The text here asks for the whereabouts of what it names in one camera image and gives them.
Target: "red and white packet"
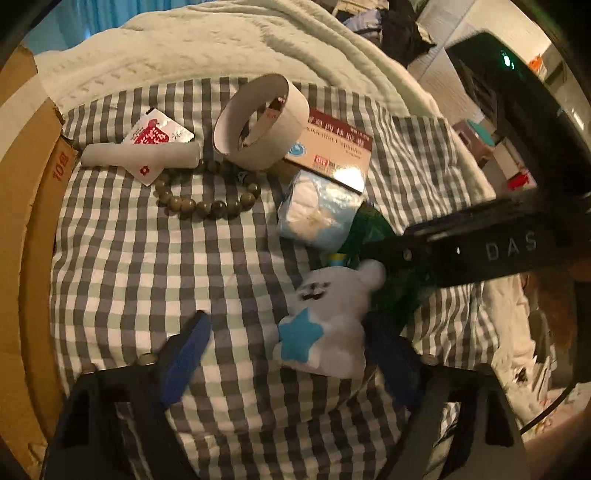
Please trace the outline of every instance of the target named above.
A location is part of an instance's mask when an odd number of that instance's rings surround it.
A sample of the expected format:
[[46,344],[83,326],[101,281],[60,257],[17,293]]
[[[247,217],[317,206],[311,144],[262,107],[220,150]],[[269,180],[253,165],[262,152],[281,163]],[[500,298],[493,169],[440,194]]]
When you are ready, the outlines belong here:
[[[187,143],[193,135],[182,125],[152,108],[143,114],[122,143],[159,144],[167,142]],[[150,185],[162,173],[162,165],[142,165],[126,167],[137,180],[144,185]]]

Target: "bed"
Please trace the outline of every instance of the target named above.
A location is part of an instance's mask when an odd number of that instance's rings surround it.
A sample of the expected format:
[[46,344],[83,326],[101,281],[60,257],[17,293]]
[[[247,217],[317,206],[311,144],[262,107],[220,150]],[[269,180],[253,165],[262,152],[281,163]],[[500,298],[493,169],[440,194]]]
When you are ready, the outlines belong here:
[[[433,99],[307,0],[231,0],[143,14],[36,61],[64,114],[64,132],[79,148],[120,142],[156,107],[194,132],[205,158],[216,158],[212,125],[231,94],[276,71],[310,106],[374,136],[366,194],[398,233],[493,196]],[[57,229],[51,295],[64,389],[88,362],[114,368],[157,350],[202,309],[211,313],[213,339],[168,415],[203,478],[373,478],[406,419],[380,373],[339,381],[269,360],[286,299],[320,258],[278,237],[275,212],[286,186],[259,179],[261,201],[251,212],[195,223],[165,215],[151,189],[121,169],[75,168]],[[236,186],[193,176],[175,189],[213,199]],[[403,334],[446,364],[504,368],[511,350],[501,344],[499,325],[508,289],[497,282],[440,290]],[[131,413],[121,405],[120,414],[136,475],[149,478]],[[455,414],[449,405],[442,435]]]

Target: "cardboard box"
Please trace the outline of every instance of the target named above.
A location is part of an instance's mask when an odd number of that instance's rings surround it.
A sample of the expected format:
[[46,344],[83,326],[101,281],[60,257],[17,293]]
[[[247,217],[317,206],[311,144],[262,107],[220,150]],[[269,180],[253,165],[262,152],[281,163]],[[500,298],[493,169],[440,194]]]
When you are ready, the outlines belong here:
[[56,226],[76,151],[63,119],[18,47],[0,70],[0,436],[38,476],[63,392],[50,335]]

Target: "clothes pile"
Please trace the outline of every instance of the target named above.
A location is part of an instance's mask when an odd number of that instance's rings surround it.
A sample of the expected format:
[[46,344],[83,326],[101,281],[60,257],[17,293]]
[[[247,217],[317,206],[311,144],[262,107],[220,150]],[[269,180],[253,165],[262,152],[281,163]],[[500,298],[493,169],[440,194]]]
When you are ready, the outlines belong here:
[[437,45],[417,18],[410,0],[391,0],[387,10],[367,10],[343,24],[406,68]]

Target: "blue star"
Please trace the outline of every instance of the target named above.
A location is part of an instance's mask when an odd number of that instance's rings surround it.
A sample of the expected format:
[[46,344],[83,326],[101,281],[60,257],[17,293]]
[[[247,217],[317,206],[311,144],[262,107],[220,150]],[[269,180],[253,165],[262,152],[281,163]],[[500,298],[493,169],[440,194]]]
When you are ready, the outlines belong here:
[[308,309],[298,313],[290,323],[279,325],[281,359],[295,360],[305,364],[310,348],[322,335],[324,329],[310,321]]

